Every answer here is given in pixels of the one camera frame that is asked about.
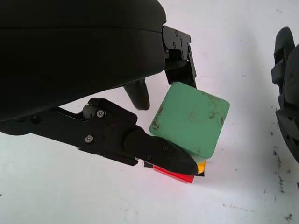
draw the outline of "green block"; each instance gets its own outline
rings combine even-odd
[[[213,155],[228,110],[229,102],[175,82],[149,131],[182,147],[201,163]]]

